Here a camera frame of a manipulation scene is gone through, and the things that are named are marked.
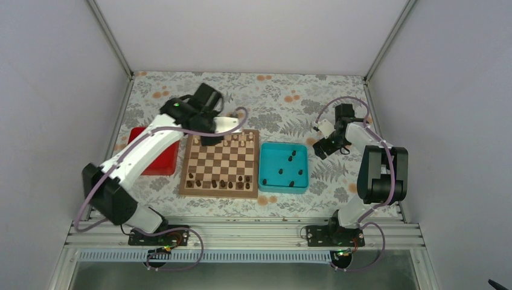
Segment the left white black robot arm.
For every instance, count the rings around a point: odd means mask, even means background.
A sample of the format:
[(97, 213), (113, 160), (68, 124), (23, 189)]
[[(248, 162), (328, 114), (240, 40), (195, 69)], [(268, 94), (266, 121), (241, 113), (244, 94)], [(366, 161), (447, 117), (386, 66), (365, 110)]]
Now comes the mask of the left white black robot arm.
[(185, 135), (206, 137), (208, 145), (221, 142), (225, 132), (238, 125), (234, 120), (222, 124), (216, 106), (223, 105), (223, 95), (205, 83), (194, 94), (166, 101), (153, 121), (122, 151), (100, 166), (85, 166), (83, 206), (90, 205), (114, 225), (137, 228), (154, 245), (163, 243), (168, 236), (164, 217), (141, 205), (129, 189), (163, 151)]

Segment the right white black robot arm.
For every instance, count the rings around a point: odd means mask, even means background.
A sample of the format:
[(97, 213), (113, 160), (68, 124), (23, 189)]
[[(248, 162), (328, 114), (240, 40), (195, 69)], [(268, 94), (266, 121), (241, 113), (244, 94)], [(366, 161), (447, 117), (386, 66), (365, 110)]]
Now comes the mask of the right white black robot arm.
[(315, 129), (323, 138), (313, 145), (315, 155), (324, 160), (348, 146), (362, 154), (356, 190), (358, 196), (318, 227), (309, 240), (311, 247), (363, 245), (363, 221), (378, 208), (404, 200), (408, 182), (408, 151), (388, 143), (357, 118), (351, 104), (334, 109), (334, 123), (320, 121)]

